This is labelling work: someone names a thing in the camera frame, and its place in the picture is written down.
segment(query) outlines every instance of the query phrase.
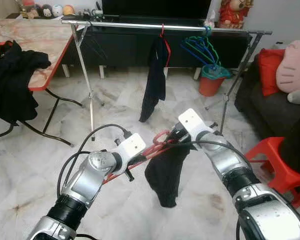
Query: clothes drying rack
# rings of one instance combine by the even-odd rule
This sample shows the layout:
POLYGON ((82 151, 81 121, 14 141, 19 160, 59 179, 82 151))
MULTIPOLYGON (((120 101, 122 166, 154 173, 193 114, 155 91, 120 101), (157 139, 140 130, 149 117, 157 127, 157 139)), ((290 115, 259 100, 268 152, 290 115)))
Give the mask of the clothes drying rack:
MULTIPOLYGON (((105 104, 93 91, 91 88, 91 84, 88 78, 87 70, 85 61, 81 52, 81 43, 84 40, 84 37, 87 33, 88 27, 95 26, 95 27, 108 27, 108 28, 131 28, 131 29, 158 29, 161 30, 163 28, 162 25, 157 24, 135 24, 135 23, 122 23, 122 22, 102 22, 102 21, 81 21, 81 20, 61 20, 62 24, 69 24, 71 25, 72 35, 74 38, 74 43, 78 52, 80 64, 82 67, 84 79, 86 81, 86 85, 89 91, 89 98, 90 98, 90 120, 91 120, 91 130, 94 130, 94 99, 96 99, 102 106, 105 104), (77 35, 77 26, 84 26, 82 34, 80 38, 77 35)), ((204 26, 178 26, 178 25, 164 25, 165 30, 172 30, 172 31, 192 31, 192 32, 206 32, 206 28, 204 26)), ((229 102, 229 96, 232 93, 234 87, 236 86, 237 82, 240 79, 241 74, 246 69, 247 63, 254 53, 258 43, 260 42, 263 35, 271 35, 272 31, 264 31, 264 30, 245 30, 245 29, 234 29, 234 28, 212 28, 212 33, 246 33, 249 35, 255 35, 252 38, 250 44, 248 45, 247 51, 245 53, 244 59, 238 68, 237 75, 234 79, 233 84, 231 85, 228 92, 223 96, 223 112, 222 112, 222 120, 220 125, 220 132, 223 132, 224 125, 225 125, 225 118, 227 113, 227 105, 229 102)))

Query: black cloth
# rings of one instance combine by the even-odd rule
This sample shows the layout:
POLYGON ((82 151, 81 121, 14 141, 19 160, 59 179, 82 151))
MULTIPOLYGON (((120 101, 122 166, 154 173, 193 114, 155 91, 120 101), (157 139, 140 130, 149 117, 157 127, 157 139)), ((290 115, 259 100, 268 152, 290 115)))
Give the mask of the black cloth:
POLYGON ((154 112, 159 99, 166 99, 166 76, 164 67, 169 59, 169 51, 165 39, 157 37, 151 46, 148 57, 149 73, 142 102, 139 121, 144 123, 154 112))
POLYGON ((173 147, 152 158, 145 169, 145 178, 158 195, 162 207, 177 205, 181 170, 190 149, 190 146, 173 147))
POLYGON ((0 118, 8 123, 32 120, 38 103, 28 89, 35 69, 50 66, 48 55, 22 51, 15 42, 0 43, 0 118))

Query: red cushion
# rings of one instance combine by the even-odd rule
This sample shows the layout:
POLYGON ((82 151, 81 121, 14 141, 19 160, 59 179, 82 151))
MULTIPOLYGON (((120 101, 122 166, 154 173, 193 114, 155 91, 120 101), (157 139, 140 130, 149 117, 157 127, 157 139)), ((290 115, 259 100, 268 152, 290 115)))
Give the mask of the red cushion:
POLYGON ((284 59, 284 49, 262 49, 258 57, 262 93, 264 96, 278 93, 276 72, 284 59))

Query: red bucket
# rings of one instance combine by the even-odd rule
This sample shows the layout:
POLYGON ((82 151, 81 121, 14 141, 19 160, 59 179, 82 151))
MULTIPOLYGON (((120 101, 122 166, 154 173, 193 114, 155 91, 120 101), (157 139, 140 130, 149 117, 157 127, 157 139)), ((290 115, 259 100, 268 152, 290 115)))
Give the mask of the red bucket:
POLYGON ((226 77, 219 77, 217 79, 210 79, 207 77, 201 77, 200 78, 200 87, 199 92, 206 97, 212 97, 214 96, 220 87, 220 85, 223 83, 223 81, 226 79, 226 77))

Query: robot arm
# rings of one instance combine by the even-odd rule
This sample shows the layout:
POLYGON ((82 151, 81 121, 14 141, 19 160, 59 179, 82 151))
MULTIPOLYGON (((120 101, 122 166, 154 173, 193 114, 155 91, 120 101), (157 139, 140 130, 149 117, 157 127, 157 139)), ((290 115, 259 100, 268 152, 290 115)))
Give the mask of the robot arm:
MULTIPOLYGON (((205 125, 193 109, 179 116, 191 141, 228 144, 205 125)), ((300 215, 274 189, 260 183, 251 166, 231 149, 197 143, 229 191, 239 214, 239 223, 247 240, 300 240, 300 215)))
POLYGON ((135 133, 111 151, 91 152, 27 240, 74 240, 81 219, 94 202, 105 177, 124 173, 130 160, 145 147, 135 133))
MULTIPOLYGON (((205 125, 193 109, 179 116, 172 133, 179 142, 196 141, 222 183, 229 191, 239 215, 239 224, 247 240, 300 240, 300 216, 275 190, 260 183, 244 156, 224 146, 223 136, 205 125)), ((74 240, 76 230, 94 202, 105 177, 122 174, 128 163, 146 147, 134 134, 111 151, 88 155, 48 214, 41 218, 27 240, 74 240)))

